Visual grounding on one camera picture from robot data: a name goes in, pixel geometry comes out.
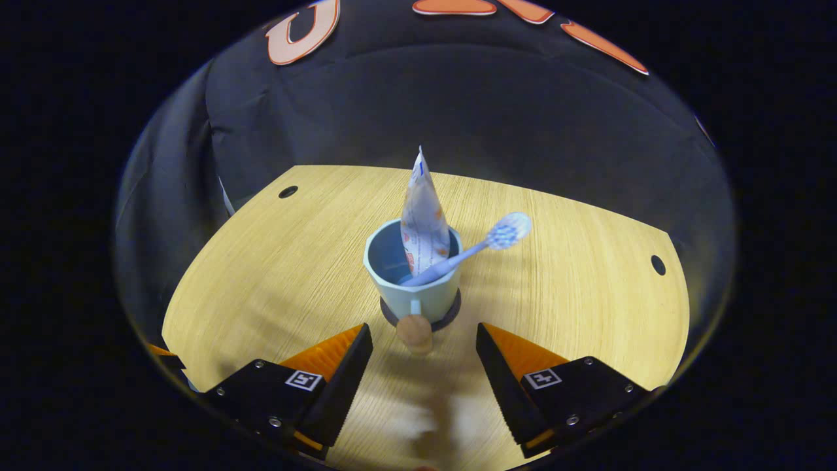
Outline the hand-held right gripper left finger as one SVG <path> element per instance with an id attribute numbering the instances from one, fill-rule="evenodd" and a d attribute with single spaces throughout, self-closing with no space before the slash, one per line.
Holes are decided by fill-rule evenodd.
<path id="1" fill-rule="evenodd" d="M 323 459 L 343 429 L 372 352 L 369 325 L 359 324 L 280 363 L 257 358 L 201 397 L 275 446 Z"/>

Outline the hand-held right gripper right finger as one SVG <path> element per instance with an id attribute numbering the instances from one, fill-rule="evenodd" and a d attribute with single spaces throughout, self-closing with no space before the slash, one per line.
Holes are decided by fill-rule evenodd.
<path id="1" fill-rule="evenodd" d="M 475 349 L 525 458 L 604 429 L 651 394 L 594 356 L 567 360 L 493 324 L 477 325 Z"/>

